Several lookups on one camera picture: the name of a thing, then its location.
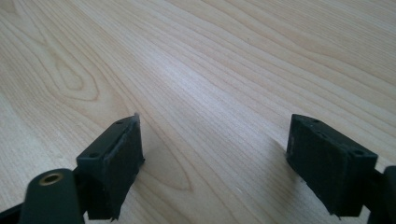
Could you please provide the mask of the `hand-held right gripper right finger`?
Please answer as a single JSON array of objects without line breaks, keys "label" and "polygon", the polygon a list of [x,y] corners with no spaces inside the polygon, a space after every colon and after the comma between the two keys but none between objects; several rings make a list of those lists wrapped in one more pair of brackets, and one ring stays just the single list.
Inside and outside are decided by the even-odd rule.
[{"label": "hand-held right gripper right finger", "polygon": [[364,179],[377,162],[374,152],[318,119],[294,114],[286,159],[330,214],[361,213]]}]

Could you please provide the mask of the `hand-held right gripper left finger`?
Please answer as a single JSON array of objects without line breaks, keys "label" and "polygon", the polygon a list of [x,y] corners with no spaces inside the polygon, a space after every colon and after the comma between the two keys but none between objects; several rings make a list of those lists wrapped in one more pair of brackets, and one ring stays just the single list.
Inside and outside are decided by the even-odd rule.
[{"label": "hand-held right gripper left finger", "polygon": [[137,113],[115,121],[77,156],[78,179],[84,186],[84,210],[89,219],[119,218],[144,161]]}]

